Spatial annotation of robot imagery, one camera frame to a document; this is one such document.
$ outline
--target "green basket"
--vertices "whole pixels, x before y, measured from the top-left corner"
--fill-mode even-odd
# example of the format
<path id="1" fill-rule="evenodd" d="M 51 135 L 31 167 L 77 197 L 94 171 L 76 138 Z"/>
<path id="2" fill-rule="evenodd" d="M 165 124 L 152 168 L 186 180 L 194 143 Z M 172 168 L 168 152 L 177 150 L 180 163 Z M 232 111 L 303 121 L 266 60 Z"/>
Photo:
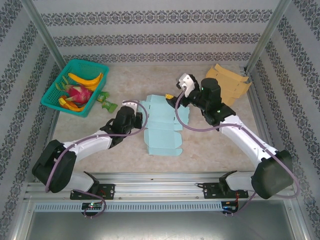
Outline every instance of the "green basket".
<path id="1" fill-rule="evenodd" d="M 66 112 L 68 114 L 73 114 L 76 116 L 80 116 L 85 118 L 88 116 L 92 106 L 96 102 L 99 93 L 105 86 L 107 82 L 107 73 L 109 72 L 109 68 L 105 65 L 90 62 L 90 61 L 85 61 L 85 60 L 79 60 L 79 59 L 72 59 L 68 62 L 68 64 L 64 67 L 62 72 L 59 74 L 59 76 L 54 80 L 53 84 L 49 87 L 49 89 L 46 91 L 46 93 L 43 95 L 41 99 L 41 104 L 52 108 L 56 109 L 62 112 Z M 103 78 L 101 79 L 98 87 L 96 90 L 93 92 L 92 96 L 90 97 L 89 101 L 85 105 L 85 108 L 83 111 L 76 112 L 76 111 L 71 111 L 68 109 L 65 109 L 60 106 L 58 99 L 63 96 L 68 94 L 64 91 L 59 91 L 56 88 L 56 83 L 59 85 L 60 88 L 62 88 L 62 84 L 64 83 L 64 80 L 62 76 L 65 76 L 68 82 L 71 85 L 76 85 L 77 82 L 72 80 L 69 76 L 68 73 L 72 73 L 77 75 L 78 77 L 82 79 L 94 79 L 96 78 L 100 73 L 103 73 Z"/>

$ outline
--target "patterned wallpaper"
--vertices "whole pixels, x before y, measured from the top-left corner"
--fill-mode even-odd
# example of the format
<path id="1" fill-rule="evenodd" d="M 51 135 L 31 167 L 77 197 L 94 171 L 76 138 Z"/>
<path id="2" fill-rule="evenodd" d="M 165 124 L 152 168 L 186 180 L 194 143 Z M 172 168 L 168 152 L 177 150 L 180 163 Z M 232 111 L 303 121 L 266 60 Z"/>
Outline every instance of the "patterned wallpaper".
<path id="1" fill-rule="evenodd" d="M 10 235 L 29 166 L 39 158 L 54 111 L 40 99 L 59 68 L 18 0 L 0 3 L 0 240 Z"/>
<path id="2" fill-rule="evenodd" d="M 35 0 L 66 61 L 245 66 L 279 0 Z"/>
<path id="3" fill-rule="evenodd" d="M 269 134 L 293 156 L 311 239 L 320 239 L 320 5 L 293 1 L 251 72 Z"/>

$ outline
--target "unfolded cardboard box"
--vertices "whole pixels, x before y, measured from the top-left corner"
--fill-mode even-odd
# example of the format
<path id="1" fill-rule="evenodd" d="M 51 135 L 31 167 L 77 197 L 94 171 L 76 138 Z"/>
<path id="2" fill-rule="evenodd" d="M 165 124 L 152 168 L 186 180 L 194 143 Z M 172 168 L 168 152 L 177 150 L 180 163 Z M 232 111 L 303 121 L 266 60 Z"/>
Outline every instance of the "unfolded cardboard box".
<path id="1" fill-rule="evenodd" d="M 251 83 L 246 83 L 249 77 L 241 76 L 216 64 L 205 75 L 218 81 L 221 88 L 222 102 L 228 106 L 234 104 L 236 99 L 245 94 Z"/>

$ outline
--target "table surface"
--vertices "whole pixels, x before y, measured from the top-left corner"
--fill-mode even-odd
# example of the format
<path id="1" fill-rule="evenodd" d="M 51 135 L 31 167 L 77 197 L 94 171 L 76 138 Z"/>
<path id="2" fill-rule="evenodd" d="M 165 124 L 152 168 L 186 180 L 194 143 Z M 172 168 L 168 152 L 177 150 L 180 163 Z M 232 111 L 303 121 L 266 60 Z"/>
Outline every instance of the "table surface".
<path id="1" fill-rule="evenodd" d="M 176 78 L 183 73 L 193 74 L 198 82 L 205 77 L 211 66 L 121 66 L 110 67 L 103 91 L 108 91 L 108 100 L 119 106 L 123 100 L 146 100 L 151 94 L 173 94 Z M 238 66 L 223 66 L 239 72 Z M 92 107 L 86 118 L 60 112 L 53 139 L 60 142 L 81 139 L 95 133 L 116 116 L 102 108 L 99 102 Z M 246 126 L 258 134 L 247 95 L 239 98 L 232 109 Z M 189 126 L 208 128 L 200 110 L 190 106 Z M 91 173 L 168 173 L 168 172 L 228 172 L 252 171 L 248 157 L 226 136 L 217 131 L 180 131 L 183 152 L 179 156 L 158 156 L 147 153 L 143 133 L 127 137 L 117 146 L 92 154 L 76 163 L 74 169 Z"/>

